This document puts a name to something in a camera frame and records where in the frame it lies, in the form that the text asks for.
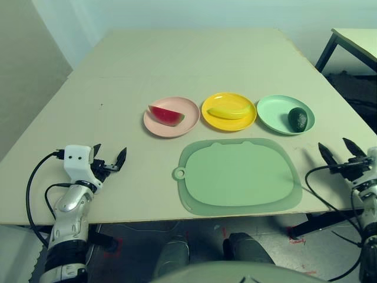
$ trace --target green cutting board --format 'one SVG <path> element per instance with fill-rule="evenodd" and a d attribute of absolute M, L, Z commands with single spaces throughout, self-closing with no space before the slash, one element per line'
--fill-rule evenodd
<path fill-rule="evenodd" d="M 234 215 L 296 206 L 302 187 L 289 156 L 268 139 L 205 140 L 187 146 L 173 178 L 197 215 Z"/>

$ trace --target yellow banana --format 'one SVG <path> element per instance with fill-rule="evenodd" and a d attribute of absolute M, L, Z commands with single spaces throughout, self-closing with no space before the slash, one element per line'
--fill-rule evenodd
<path fill-rule="evenodd" d="M 207 110 L 212 116 L 228 120 L 237 120 L 245 117 L 250 112 L 250 105 L 242 109 L 227 109 L 225 107 L 213 107 Z"/>

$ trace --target toy watermelon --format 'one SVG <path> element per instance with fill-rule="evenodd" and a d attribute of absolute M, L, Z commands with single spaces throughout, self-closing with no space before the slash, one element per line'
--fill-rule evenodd
<path fill-rule="evenodd" d="M 175 111 L 149 105 L 149 110 L 154 118 L 166 126 L 176 126 L 182 122 L 184 115 Z"/>

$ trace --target avocado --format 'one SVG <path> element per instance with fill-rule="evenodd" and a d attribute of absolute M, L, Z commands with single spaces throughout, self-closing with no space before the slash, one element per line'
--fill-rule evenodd
<path fill-rule="evenodd" d="M 307 114 L 300 107 L 293 108 L 289 111 L 288 122 L 296 133 L 305 131 L 307 125 Z"/>

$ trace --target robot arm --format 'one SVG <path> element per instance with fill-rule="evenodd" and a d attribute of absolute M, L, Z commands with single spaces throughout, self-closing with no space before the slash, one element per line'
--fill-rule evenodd
<path fill-rule="evenodd" d="M 85 257 L 88 251 L 89 223 L 87 215 L 94 194 L 102 189 L 105 178 L 119 171 L 127 149 L 121 151 L 115 165 L 94 159 L 100 145 L 67 146 L 64 169 L 72 185 L 54 206 L 56 221 L 51 231 L 45 273 L 40 283 L 85 283 L 88 273 Z"/>
<path fill-rule="evenodd" d="M 363 203 L 359 220 L 362 230 L 362 251 L 359 279 L 361 283 L 377 282 L 377 147 L 365 154 L 354 142 L 344 139 L 349 151 L 355 156 L 346 166 L 336 167 L 331 152 L 322 144 L 319 150 L 324 160 L 333 165 L 331 173 L 340 173 L 352 182 L 352 192 Z"/>

